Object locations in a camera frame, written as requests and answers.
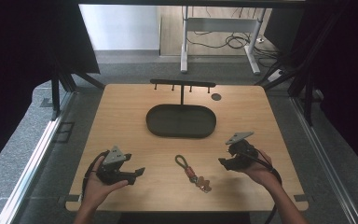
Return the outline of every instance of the light wood tabletop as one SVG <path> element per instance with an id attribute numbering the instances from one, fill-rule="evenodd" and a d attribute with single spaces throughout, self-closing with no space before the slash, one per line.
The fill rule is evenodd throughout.
<path id="1" fill-rule="evenodd" d="M 180 104 L 180 87 L 153 84 L 107 85 L 87 144 L 77 168 L 70 195 L 79 195 L 83 176 L 101 152 L 118 146 L 132 154 L 120 171 L 134 172 L 145 167 L 133 186 L 111 193 L 100 210 L 118 212 L 148 211 L 270 211 L 274 202 L 269 193 L 247 175 L 227 171 L 219 158 L 229 159 L 226 141 L 234 134 L 254 132 L 246 140 L 272 158 L 282 177 L 283 187 L 299 210 L 308 202 L 296 202 L 304 195 L 269 100 L 261 87 L 217 85 L 211 88 L 185 87 L 186 105 L 203 105 L 216 115 L 214 132 L 199 139 L 160 137 L 146 126 L 146 114 L 155 105 Z M 214 93 L 221 100 L 212 98 Z M 190 183 L 182 167 L 175 162 L 183 155 L 197 176 L 210 180 L 212 190 L 204 193 Z M 80 202 L 67 202 L 76 211 Z"/>

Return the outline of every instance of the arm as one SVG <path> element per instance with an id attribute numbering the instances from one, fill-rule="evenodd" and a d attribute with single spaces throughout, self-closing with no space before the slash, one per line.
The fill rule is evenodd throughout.
<path id="1" fill-rule="evenodd" d="M 93 167 L 93 171 L 96 171 L 103 161 L 104 157 L 100 157 Z M 109 193 L 114 190 L 121 189 L 128 185 L 127 180 L 122 180 L 117 182 L 114 185 L 105 185 L 95 174 L 91 172 L 89 175 L 89 182 L 87 183 L 84 199 L 80 205 L 79 210 L 77 211 L 75 224 L 89 224 L 92 223 L 95 212 L 97 211 L 98 206 L 103 203 Z"/>
<path id="2" fill-rule="evenodd" d="M 264 151 L 260 150 L 260 153 L 265 159 L 262 155 L 259 155 L 258 159 L 268 161 L 272 164 L 271 158 Z M 298 211 L 278 179 L 266 167 L 255 162 L 249 168 L 241 170 L 240 172 L 247 174 L 254 180 L 254 182 L 266 188 L 277 206 L 282 223 L 309 223 Z"/>

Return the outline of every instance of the white wall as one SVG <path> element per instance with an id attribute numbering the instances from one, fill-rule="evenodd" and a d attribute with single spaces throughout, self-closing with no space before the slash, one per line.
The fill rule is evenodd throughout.
<path id="1" fill-rule="evenodd" d="M 159 49 L 158 7 L 79 6 L 94 50 Z"/>

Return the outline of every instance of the black jewelry stand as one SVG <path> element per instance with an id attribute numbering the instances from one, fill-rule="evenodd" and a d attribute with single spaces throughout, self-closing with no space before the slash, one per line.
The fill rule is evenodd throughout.
<path id="1" fill-rule="evenodd" d="M 184 138 L 203 138 L 209 136 L 216 126 L 216 115 L 214 112 L 202 105 L 185 105 L 184 95 L 185 86 L 207 87 L 216 86 L 212 82 L 181 81 L 167 79 L 151 79 L 155 84 L 181 86 L 181 104 L 179 105 L 156 105 L 149 110 L 146 115 L 146 123 L 149 131 L 155 135 L 163 137 L 184 137 Z"/>

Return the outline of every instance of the keychain charm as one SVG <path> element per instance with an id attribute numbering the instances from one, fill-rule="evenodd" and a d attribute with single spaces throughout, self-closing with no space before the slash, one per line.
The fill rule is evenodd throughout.
<path id="1" fill-rule="evenodd" d="M 209 191 L 212 190 L 212 188 L 209 186 L 210 181 L 205 180 L 203 176 L 200 177 L 196 176 L 196 173 L 193 171 L 193 168 L 191 168 L 191 166 L 187 164 L 185 157 L 183 157 L 182 155 L 176 155 L 175 161 L 185 169 L 185 173 L 188 176 L 188 180 L 191 183 L 196 184 L 196 186 L 200 188 L 202 191 L 204 191 L 205 193 L 208 193 Z"/>

